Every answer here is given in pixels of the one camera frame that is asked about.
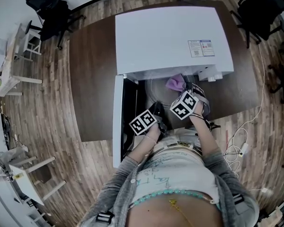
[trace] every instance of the wooden floor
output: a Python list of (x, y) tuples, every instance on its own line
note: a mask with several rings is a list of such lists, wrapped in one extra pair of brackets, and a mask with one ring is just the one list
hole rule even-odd
[[(77, 28), (129, 9), (166, 1), (175, 0), (102, 0), (80, 11), (87, 19), (80, 21)], [(239, 0), (221, 1), (232, 10), (236, 9)], [(268, 212), (284, 198), (284, 169), (281, 168), (284, 162), (284, 105), (280, 104), (280, 93), (269, 94), (269, 85), (275, 87), (277, 81), (267, 69), (268, 64), (279, 63), (281, 58), (277, 50), (282, 41), (284, 33), (278, 32), (260, 45), (266, 74), (263, 107), (258, 118), (245, 127), (250, 151), (241, 160), (238, 170), (240, 181), (247, 189), (266, 187), (271, 190), (269, 194), (252, 191), (260, 207)], [(56, 38), (43, 42), (43, 55), (36, 56), (35, 62), (23, 69), (24, 74), (42, 79), (43, 84), (20, 83), (18, 89), (23, 91), (23, 96), (7, 96), (3, 102), (5, 114), (13, 125), (12, 134), (19, 134), (30, 150), (29, 155), (37, 156), (39, 161), (51, 156), (57, 158), (49, 164), (53, 179), (37, 186), (41, 195), (62, 179), (67, 182), (40, 209), (52, 215), (47, 219), (56, 226), (75, 226), (114, 172), (112, 142), (80, 141), (71, 95), (68, 35), (62, 51), (56, 49), (56, 43)], [(261, 97), (263, 69), (259, 48), (253, 40), (249, 52)], [(258, 110), (255, 108), (216, 121), (221, 128), (216, 129), (214, 135), (222, 150), (238, 126), (251, 120)], [(243, 133), (239, 132), (235, 139), (238, 146), (245, 139)]]

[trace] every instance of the purple cloth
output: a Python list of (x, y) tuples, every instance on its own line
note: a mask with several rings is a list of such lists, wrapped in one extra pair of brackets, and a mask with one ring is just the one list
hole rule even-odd
[(183, 89), (185, 88), (185, 81), (183, 79), (182, 74), (177, 74), (177, 75), (171, 77), (167, 81), (165, 86), (169, 89), (182, 92)]

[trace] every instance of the grey cardigan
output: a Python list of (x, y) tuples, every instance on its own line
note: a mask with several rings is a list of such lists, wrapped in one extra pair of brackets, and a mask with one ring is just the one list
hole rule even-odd
[[(138, 164), (126, 157), (112, 179), (100, 191), (97, 201), (85, 214), (79, 227), (106, 227), (108, 223), (97, 221), (99, 213), (111, 211), (114, 214), (114, 226), (124, 227), (128, 206), (131, 204), (137, 173), (147, 161)], [(254, 198), (240, 184), (225, 162), (220, 150), (203, 157), (205, 167), (215, 176), (220, 197), (220, 208), (225, 227), (253, 227), (259, 216), (259, 207)]]

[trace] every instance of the gold chain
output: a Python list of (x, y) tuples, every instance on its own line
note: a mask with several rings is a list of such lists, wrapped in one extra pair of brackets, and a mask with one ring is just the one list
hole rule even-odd
[(186, 221), (190, 224), (190, 226), (191, 226), (191, 227), (194, 227), (194, 225), (193, 225), (192, 223), (190, 223), (190, 221), (188, 220), (188, 218), (187, 218), (187, 217), (185, 216), (185, 214), (182, 212), (182, 210), (180, 209), (180, 207), (176, 205), (177, 200), (171, 199), (171, 200), (169, 200), (169, 202), (170, 202), (170, 204), (171, 204), (172, 207), (174, 207), (177, 211), (179, 211), (179, 212), (183, 215), (183, 217), (184, 217), (184, 218), (186, 219)]

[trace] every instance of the dark wooden table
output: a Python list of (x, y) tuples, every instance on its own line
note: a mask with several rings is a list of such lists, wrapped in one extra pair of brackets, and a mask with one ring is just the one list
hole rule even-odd
[[(211, 104), (209, 119), (222, 118), (259, 106), (251, 55), (223, 2), (168, 2), (127, 12), (170, 6), (214, 7), (225, 31), (234, 72), (216, 82), (197, 81)], [(70, 71), (81, 141), (112, 139), (116, 76), (115, 16), (102, 19), (72, 34)], [(188, 120), (180, 121), (176, 117), (171, 121), (173, 128), (190, 124)]]

